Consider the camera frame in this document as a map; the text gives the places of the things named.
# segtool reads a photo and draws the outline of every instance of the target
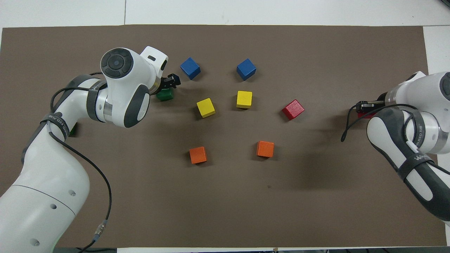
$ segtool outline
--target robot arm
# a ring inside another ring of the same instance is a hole
[[[410,104],[419,110],[381,110],[369,121],[367,137],[419,202],[450,225],[450,171],[425,154],[450,152],[450,96],[445,86],[450,86],[450,73],[414,74],[387,93],[386,104]]]
[[[117,48],[101,60],[106,81],[81,75],[68,84],[24,149],[19,177],[0,198],[0,252],[51,252],[87,198],[85,170],[49,133],[65,141],[84,117],[134,126],[144,118],[150,95],[180,84],[175,75],[162,78],[166,63],[167,56],[151,47],[140,55]]]

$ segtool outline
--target brown table surface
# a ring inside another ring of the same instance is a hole
[[[0,194],[51,95],[76,75],[99,71],[102,55],[151,45],[169,56],[173,100],[151,98],[130,129],[89,119],[67,142],[112,185],[113,206],[97,247],[332,247],[445,245],[428,213],[368,142],[365,122],[340,142],[346,112],[416,71],[427,73],[421,27],[183,26],[6,28],[0,51]],[[192,57],[192,81],[179,65]],[[236,66],[250,58],[247,81]],[[249,110],[238,90],[253,92]],[[211,98],[216,114],[200,118]],[[306,109],[288,121],[280,110]],[[256,156],[260,140],[274,157]],[[188,150],[205,146],[192,165]],[[59,247],[82,246],[107,208],[101,177],[87,163],[90,195]]]

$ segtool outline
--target white table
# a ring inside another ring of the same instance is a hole
[[[0,28],[124,24],[424,26],[428,72],[450,70],[450,8],[439,0],[0,0]],[[450,167],[450,154],[439,155],[438,162]],[[445,230],[450,245],[450,228]],[[118,252],[243,250],[273,248],[133,248]]]

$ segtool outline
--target green cube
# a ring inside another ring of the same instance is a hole
[[[171,88],[162,89],[158,94],[156,94],[156,97],[161,101],[173,99],[173,91]]]

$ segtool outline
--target orange cube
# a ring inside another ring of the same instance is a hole
[[[205,147],[189,149],[189,155],[191,156],[192,164],[206,162],[207,160]]]
[[[258,147],[256,148],[256,155],[263,157],[273,157],[274,156],[274,147],[275,144],[273,142],[268,141],[259,141]]]

